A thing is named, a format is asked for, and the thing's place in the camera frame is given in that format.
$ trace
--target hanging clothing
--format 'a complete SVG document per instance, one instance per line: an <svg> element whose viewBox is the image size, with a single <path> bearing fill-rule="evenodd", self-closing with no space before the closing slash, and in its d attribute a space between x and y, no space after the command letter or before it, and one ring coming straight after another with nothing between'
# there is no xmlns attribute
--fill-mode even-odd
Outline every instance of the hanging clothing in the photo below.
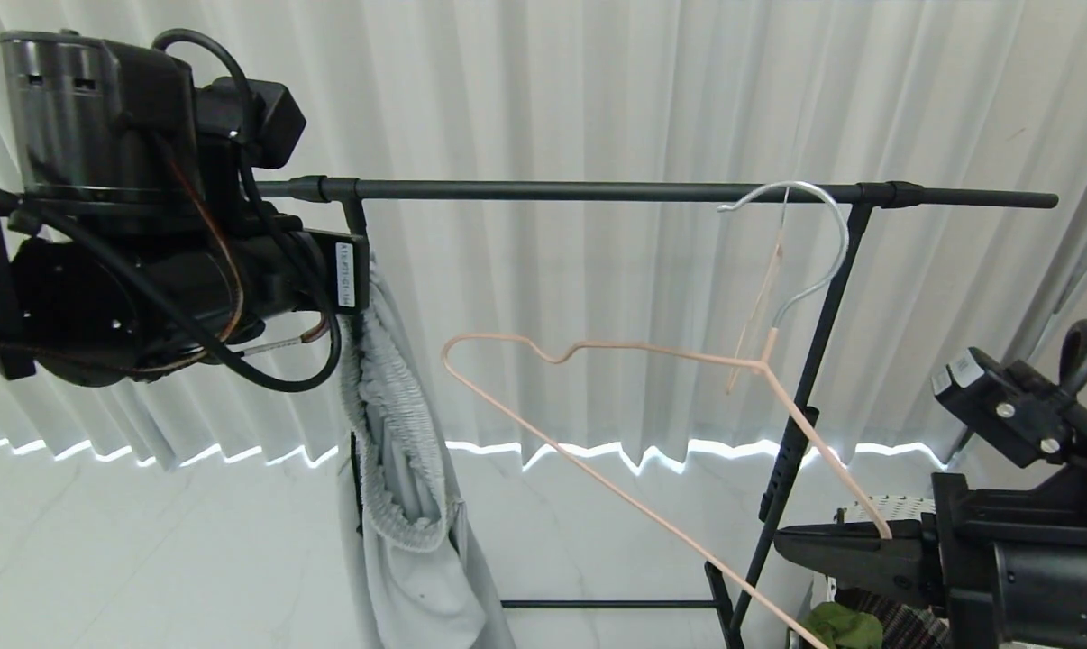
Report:
<svg viewBox="0 0 1087 649"><path fill-rule="evenodd" d="M350 322L342 325L340 389L360 467L358 485L347 476L349 467L341 473L342 535L349 573L366 584L382 647L514 649L440 426L374 258L360 340Z"/></svg>

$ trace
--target curtain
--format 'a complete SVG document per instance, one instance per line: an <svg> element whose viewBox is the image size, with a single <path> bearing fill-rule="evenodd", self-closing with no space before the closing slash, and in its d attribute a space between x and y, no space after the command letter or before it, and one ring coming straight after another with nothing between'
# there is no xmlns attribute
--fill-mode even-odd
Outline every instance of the curtain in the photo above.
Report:
<svg viewBox="0 0 1087 649"><path fill-rule="evenodd" d="M0 0L0 29L145 45L213 35L248 75L291 87L309 127L287 169L379 179L910 180L1058 192L1049 211L921 207L873 215L811 402L840 452L923 440L959 423L927 379L965 346L997 357L1034 320L1087 185L1087 2L383 2ZM202 52L172 53L200 85ZM0 185L17 188L0 61ZM337 209L278 203L342 229ZM761 284L778 205L370 202L367 223L446 438L535 450L441 371L443 341L512 332L733 353ZM774 308L820 276L836 230L789 207ZM821 295L791 312L773 365L794 388ZM272 322L268 340L308 327ZM763 329L750 332L758 349ZM261 359L301 377L325 349ZM542 366L470 345L458 365L557 438L684 459L688 440L777 439L785 414L745 375L638 352ZM0 445L90 446L164 465L316 461L346 436L334 386L267 394L217 366L86 390L0 382Z"/></svg>

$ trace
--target pink clothes hanger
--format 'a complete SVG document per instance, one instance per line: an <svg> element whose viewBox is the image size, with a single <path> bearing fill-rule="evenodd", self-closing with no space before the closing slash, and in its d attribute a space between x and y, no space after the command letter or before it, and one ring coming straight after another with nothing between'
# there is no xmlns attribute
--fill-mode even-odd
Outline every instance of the pink clothes hanger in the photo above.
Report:
<svg viewBox="0 0 1087 649"><path fill-rule="evenodd" d="M772 349L775 346L775 340L777 339L778 336L779 321L784 319L785 314L788 312L788 309L790 309L792 304L796 304L799 300L808 296L811 296L815 291L821 290L821 288L826 287L826 285L832 282L832 277L836 275L836 271L839 271L840 264L844 262L848 242L848 228L847 224L844 221L844 214L840 214L839 205L836 204L836 201L833 200L832 196L828 196L828 192L825 192L825 190L820 189L815 185L811 185L808 182L792 182L792 180L772 182L772 184L762 185L761 187L752 190L752 192L749 192L748 196L741 198L740 201L737 201L734 204L721 205L720 210L735 211L741 209L742 205L746 205L749 202L753 201L754 198L761 196L761 194L769 192L769 190L775 188L800 189L804 190L804 192L814 194L817 198L820 198L821 201L823 201L828 207L828 210L832 212L833 216L835 216L837 225L840 226L841 245L839 253L837 253L836 255L836 262L833 263L832 270L817 283L812 284L811 287L804 288L803 291L797 292L795 296L791 297L791 299L785 301L782 308L779 308L777 315L775 315L775 320L772 322L772 328L769 329L767 338L765 339L765 341L763 341L763 349L761 352L761 357L759 357L759 359L757 359L755 361L753 361L752 359L713 357L712 354L708 353L663 348L663 346L654 346L646 344L646 341L616 341L616 340L580 340L577 341L577 344L570 346L567 350L564 351L564 353L560 354L560 357L549 357L549 354L544 352L544 350L541 350L534 340L525 336L517 336L514 334L478 334L478 333L461 334L457 337L451 338L451 340L448 340L446 345L443 345L443 350L441 350L440 358L443 361L443 366L446 367L448 373L451 374L453 377L455 377L458 382L462 383L462 385L473 390L474 394L478 395L478 397L482 398L483 401L491 403L491 405L497 408L498 411L501 411L503 412L503 414L510 416L515 423L520 424L520 426L523 426L529 433L532 433L532 435L535 435L536 438L544 440L544 444L547 444L551 448L554 448L555 451L559 452L561 457L564 457L565 460L569 460L570 462L575 464L576 467L582 469L590 477L596 479L601 485L604 485L605 488L612 490L613 494L616 494L616 496L625 500L628 504L635 507L635 509L638 509L639 512L644 513L648 519L654 521L657 525L662 526L663 529L670 531L670 533L679 538L680 541L684 541L685 544L687 544L688 547L691 547L692 550L698 551L701 557L708 560L708 562L714 564L714 566L716 566L717 570L722 572L722 574L725 574L729 578L735 581L735 583L738 584L740 588L745 588L745 590L748 591L748 594L751 595L757 601L759 601L759 603L763 604L763 607L765 607L769 611L771 611L772 614L774 614L780 621L783 621L784 624L789 625L789 627L795 629L796 633L799 633L799 635L802 636L804 640L808 640L808 642L811 644L813 647L815 647L816 649L829 649L828 646L825 646L823 644L823 641L820 641L820 638L816 638L814 634L808 632L808 629L804 628L803 625L798 623L798 621L792 620L790 615L787 615L787 613L783 612L783 610L780 610L776 604L772 603L772 600L767 599L767 597L759 592L757 588L751 586L748 583L748 581L746 581L742 577L742 575L740 575L740 573L735 572L734 570L732 570L732 567L728 567L727 564L722 562L720 558L716 558L712 553L712 551L704 549L704 547L701 546L699 541L690 537L687 533L684 533L684 531L680 531L679 527L672 525L671 522L667 522L662 516L660 516L660 514L653 512L653 510L651 510L650 507L647 507L641 501L638 501L635 498L630 497L627 492L625 492L625 490L619 488L619 486L614 485L611 480L607 479L607 477L602 476L600 472L597 472L596 469L590 467L589 464L586 464L585 461L582 461L579 457L575 457L572 454L572 452L565 451L565 449L561 447L560 444L557 442L557 440L552 439L542 430L539 430L539 428L536 428L535 425L533 425L530 422L527 422L527 420L524 420L523 416L516 414L515 411L513 411L510 407L507 407L503 403L499 402L497 398L495 398L490 394L487 394L487 391L483 390L483 388L475 385L475 383L471 382L471 379L464 377L464 375L459 373L458 370L451 365L449 358L453 346L461 344L461 341L463 340L501 340L501 341L514 341L515 344L529 346L533 352L535 352L537 357L544 359L544 361L550 362L552 365L562 364L562 362L567 361L569 358L572 358L573 354L575 354L577 351L582 349L636 349L636 350L650 351L653 353L670 354L671 357L685 358L688 359L689 361L711 362L711 364L715 365L732 366L733 370L742 369L745 366L746 369L750 370L753 374L763 377L763 379L767 382L769 387L771 387L772 389L772 394L774 394L775 398L777 398L778 401L783 403L785 408L787 408L788 415L791 416L791 420L795 420L795 423L799 426L800 432L803 432L807 438L811 440L811 444L813 447L815 447L815 450L821 453L821 457L824 457L824 460L827 461L829 467L832 467L833 472L836 473L836 476L839 477L840 482L848 487L850 492L852 492L852 496L855 497L857 501L860 502L860 504L864 508L865 513L869 514L869 519L872 519L873 523L876 525L876 529L880 538L885 539L892 538L892 531L890 529L889 525L887 525L887 522L884 520L884 516L882 516L882 514L876 509L876 504L873 504L873 501L870 500L869 495L864 492L864 489L860 488L860 485L857 484L857 480L852 479L852 476L849 475L847 467L845 467L844 463L840 462L839 457L836 457L836 453L833 452L833 450L827 446L827 444L824 442L824 440L820 437L820 435L815 433L815 428L812 427L812 424L808 423L808 420L805 419L805 416L803 416L802 412L799 411L799 408L796 408L796 403L792 403L791 398L788 395L788 391L784 388L783 385L779 385L778 378L775 377L775 374L772 372L772 367L769 365L769 359L771 358Z"/></svg>

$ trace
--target clothes rack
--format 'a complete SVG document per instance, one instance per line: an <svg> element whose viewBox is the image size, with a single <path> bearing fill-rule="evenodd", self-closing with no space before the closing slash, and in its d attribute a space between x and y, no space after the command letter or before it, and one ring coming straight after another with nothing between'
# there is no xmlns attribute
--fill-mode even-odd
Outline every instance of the clothes rack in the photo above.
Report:
<svg viewBox="0 0 1087 649"><path fill-rule="evenodd" d="M458 180L366 180L359 177L304 176L291 180L260 182L264 198L296 198L308 202L342 204L353 235L366 237L366 219L362 202L366 200L458 200L458 201L613 201L613 202L705 202L722 203L740 200L757 184L685 184L685 182L458 182ZM836 314L852 275L852 264L860 251L869 221L876 209L909 209L915 205L972 205L998 209L1054 209L1055 194L1007 192L992 189L952 189L922 187L912 182L858 182L855 185L821 185L838 203L850 204L848 215L848 253L840 271L828 285L821 307L815 333L795 402L812 424L820 410L810 405L815 377L820 374L824 352L832 337ZM765 192L758 202L779 203L784 190ZM795 203L815 202L816 198L795 192L788 198ZM750 584L757 584L772 549L772 539L791 495L800 461L808 451L808 438L789 420L769 484L763 490L759 520L763 523L757 550L748 571ZM351 453L353 469L355 452ZM721 633L727 649L742 649L742 621L751 597L741 592L733 604L727 584L721 572L704 564L704 577L712 599L507 599L505 609L713 609L721 621Z"/></svg>

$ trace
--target floor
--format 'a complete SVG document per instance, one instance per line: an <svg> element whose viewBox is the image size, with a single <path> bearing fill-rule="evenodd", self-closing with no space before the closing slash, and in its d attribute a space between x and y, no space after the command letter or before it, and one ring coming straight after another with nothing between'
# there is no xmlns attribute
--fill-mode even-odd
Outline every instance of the floor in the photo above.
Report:
<svg viewBox="0 0 1087 649"><path fill-rule="evenodd" d="M454 451L468 514L501 594L532 597L709 597L701 560L567 465L515 452ZM692 453L684 467L619 457L590 463L745 570L771 457ZM224 464L175 473L87 453L0 449L0 649L359 647L336 526L338 462ZM871 494L926 496L935 462L860 452ZM822 522L850 501L821 462L800 475L786 523ZM779 560L763 586L788 611L810 576ZM520 649L721 649L709 611L511 611ZM751 649L784 645L753 604Z"/></svg>

